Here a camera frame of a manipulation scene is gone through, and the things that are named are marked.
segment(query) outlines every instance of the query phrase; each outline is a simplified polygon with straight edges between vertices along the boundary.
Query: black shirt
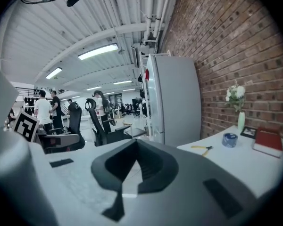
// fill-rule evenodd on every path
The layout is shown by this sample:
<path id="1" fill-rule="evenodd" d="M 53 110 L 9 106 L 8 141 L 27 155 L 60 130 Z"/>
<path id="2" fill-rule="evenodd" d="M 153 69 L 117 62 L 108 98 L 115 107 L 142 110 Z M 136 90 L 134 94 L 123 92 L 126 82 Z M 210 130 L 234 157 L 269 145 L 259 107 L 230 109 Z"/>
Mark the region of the black shirt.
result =
<path id="1" fill-rule="evenodd" d="M 11 122 L 11 121 L 15 121 L 16 119 L 15 119 L 15 118 L 10 117 L 10 114 L 13 114 L 13 116 L 15 116 L 15 113 L 14 113 L 13 108 L 11 108 L 11 109 L 10 109 L 10 112 L 9 112 L 9 114 L 8 114 L 8 119 L 9 119 L 9 122 Z"/>
<path id="2" fill-rule="evenodd" d="M 58 104 L 57 108 L 56 108 L 56 112 L 57 112 L 57 116 L 62 116 L 62 110 L 61 110 L 61 102 L 60 99 L 57 96 L 54 96 L 52 99 L 52 105 L 54 106 L 55 103 Z"/>

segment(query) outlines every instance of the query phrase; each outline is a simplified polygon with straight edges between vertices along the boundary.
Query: book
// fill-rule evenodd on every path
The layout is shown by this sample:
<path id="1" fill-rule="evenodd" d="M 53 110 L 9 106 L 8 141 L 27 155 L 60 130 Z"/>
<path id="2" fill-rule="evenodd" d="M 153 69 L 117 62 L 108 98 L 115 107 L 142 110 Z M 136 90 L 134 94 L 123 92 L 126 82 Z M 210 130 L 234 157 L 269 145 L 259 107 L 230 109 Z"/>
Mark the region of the book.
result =
<path id="1" fill-rule="evenodd" d="M 279 132 L 259 127 L 253 149 L 280 158 L 283 153 L 283 146 Z"/>

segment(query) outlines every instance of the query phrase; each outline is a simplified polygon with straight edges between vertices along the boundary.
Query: floor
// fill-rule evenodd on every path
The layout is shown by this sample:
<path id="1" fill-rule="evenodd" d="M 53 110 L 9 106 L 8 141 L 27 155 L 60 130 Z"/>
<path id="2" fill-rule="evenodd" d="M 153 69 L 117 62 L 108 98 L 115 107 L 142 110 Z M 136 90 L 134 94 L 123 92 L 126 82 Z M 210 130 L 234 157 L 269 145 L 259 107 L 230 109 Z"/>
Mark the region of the floor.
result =
<path id="1" fill-rule="evenodd" d="M 140 117 L 134 117 L 133 115 L 126 115 L 125 117 L 121 119 L 115 119 L 115 121 L 116 121 L 116 126 L 110 125 L 112 132 L 115 131 L 115 129 L 122 127 L 123 121 L 127 123 L 132 123 L 133 128 L 139 128 L 139 129 L 145 130 L 144 126 L 142 126 Z M 80 131 L 85 141 L 94 142 L 93 133 L 90 129 L 90 125 L 88 121 L 81 122 Z"/>
<path id="2" fill-rule="evenodd" d="M 133 128 L 144 129 L 139 117 L 134 117 L 133 115 L 127 115 L 121 119 L 116 119 L 117 125 L 115 127 L 110 125 L 112 132 L 116 128 L 122 127 L 123 121 L 127 123 L 132 123 Z M 86 141 L 85 146 L 94 147 L 93 134 L 91 133 L 89 123 L 87 121 L 81 122 L 80 129 L 81 129 L 81 134 Z M 148 139 L 148 138 L 147 136 L 143 136 L 141 137 L 141 139 Z M 130 210 L 132 210 L 132 207 L 130 205 L 132 204 L 132 201 L 137 196 L 137 186 L 141 182 L 142 182 L 142 172 L 141 172 L 141 168 L 139 164 L 136 162 L 133 165 L 131 171 L 129 172 L 127 178 L 123 182 L 123 202 L 124 202 L 124 209 L 125 209 L 126 214 L 130 213 Z"/>

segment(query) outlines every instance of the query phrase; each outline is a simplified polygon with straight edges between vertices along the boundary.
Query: tape roll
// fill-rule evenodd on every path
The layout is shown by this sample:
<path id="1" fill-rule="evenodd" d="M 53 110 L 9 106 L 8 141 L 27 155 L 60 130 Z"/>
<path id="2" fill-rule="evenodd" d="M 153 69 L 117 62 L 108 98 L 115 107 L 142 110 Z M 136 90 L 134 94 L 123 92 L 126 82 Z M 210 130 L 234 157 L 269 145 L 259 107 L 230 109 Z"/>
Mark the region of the tape roll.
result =
<path id="1" fill-rule="evenodd" d="M 222 139 L 222 145 L 233 148 L 237 144 L 238 136 L 234 133 L 224 133 Z"/>

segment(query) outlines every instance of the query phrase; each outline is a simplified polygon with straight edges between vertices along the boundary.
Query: black rubber pad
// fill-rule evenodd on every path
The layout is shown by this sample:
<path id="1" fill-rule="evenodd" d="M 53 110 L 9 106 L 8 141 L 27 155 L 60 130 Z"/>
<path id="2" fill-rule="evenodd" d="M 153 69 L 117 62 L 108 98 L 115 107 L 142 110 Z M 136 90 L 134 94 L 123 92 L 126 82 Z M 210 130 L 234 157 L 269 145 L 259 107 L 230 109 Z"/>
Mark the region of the black rubber pad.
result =
<path id="1" fill-rule="evenodd" d="M 60 160 L 60 161 L 53 161 L 53 162 L 50 162 L 50 165 L 51 165 L 53 168 L 56 168 L 56 167 L 60 167 L 60 166 L 63 166 L 63 165 L 72 163 L 72 162 L 74 162 L 74 161 L 71 160 L 70 158 L 68 158 L 68 159 L 63 159 L 63 160 Z"/>
<path id="2" fill-rule="evenodd" d="M 231 218 L 243 210 L 237 200 L 216 179 L 209 179 L 204 181 L 203 184 L 227 218 Z"/>

